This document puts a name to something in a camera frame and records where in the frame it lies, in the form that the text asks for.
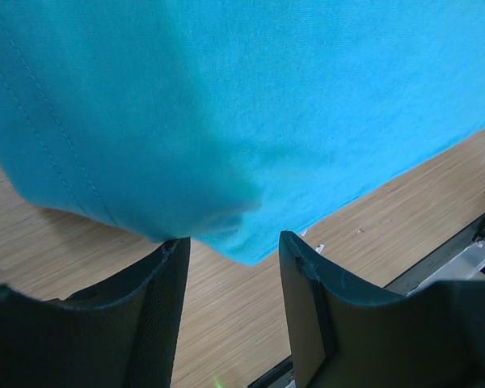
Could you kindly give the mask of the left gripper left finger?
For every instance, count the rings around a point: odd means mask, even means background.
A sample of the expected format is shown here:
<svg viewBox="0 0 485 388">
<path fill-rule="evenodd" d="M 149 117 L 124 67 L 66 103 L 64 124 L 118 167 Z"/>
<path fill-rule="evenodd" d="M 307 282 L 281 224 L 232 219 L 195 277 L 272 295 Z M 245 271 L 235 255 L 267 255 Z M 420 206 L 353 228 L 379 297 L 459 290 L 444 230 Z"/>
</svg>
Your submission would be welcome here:
<svg viewBox="0 0 485 388">
<path fill-rule="evenodd" d="M 0 284 L 0 387 L 168 387 L 190 249 L 165 242 L 66 299 Z"/>
</svg>

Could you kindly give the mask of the cyan t shirt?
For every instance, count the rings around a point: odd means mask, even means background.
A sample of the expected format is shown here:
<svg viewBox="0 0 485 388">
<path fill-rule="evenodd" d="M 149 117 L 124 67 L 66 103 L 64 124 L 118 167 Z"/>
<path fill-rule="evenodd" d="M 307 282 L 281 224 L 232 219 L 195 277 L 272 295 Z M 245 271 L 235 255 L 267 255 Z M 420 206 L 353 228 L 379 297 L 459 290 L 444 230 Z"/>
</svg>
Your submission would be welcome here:
<svg viewBox="0 0 485 388">
<path fill-rule="evenodd" d="M 27 201 L 241 264 L 485 128 L 485 1 L 0 1 Z"/>
</svg>

